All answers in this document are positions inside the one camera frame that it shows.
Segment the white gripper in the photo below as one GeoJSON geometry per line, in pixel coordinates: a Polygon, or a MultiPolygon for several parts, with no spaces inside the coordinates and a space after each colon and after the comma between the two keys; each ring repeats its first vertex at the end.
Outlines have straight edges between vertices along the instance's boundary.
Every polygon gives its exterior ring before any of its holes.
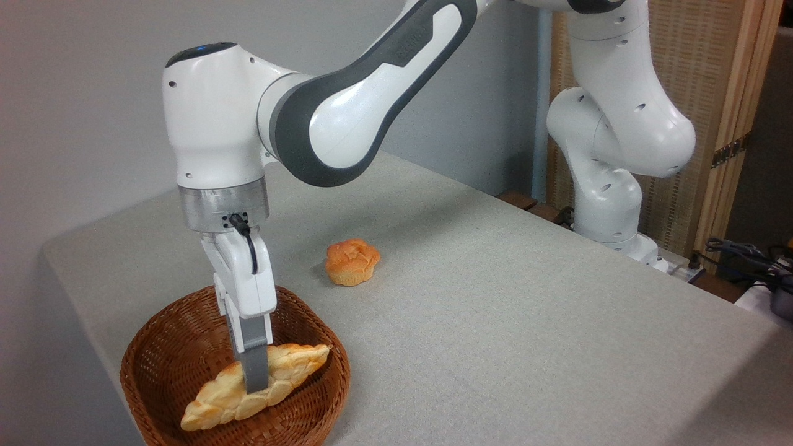
{"type": "Polygon", "coordinates": [[[202,232],[201,244],[222,286],[215,286],[216,305],[226,318],[230,346],[240,355],[246,393],[269,387],[268,347],[273,342],[270,315],[277,305],[273,270],[260,232],[202,232]],[[243,352],[236,326],[240,317],[243,352]]]}

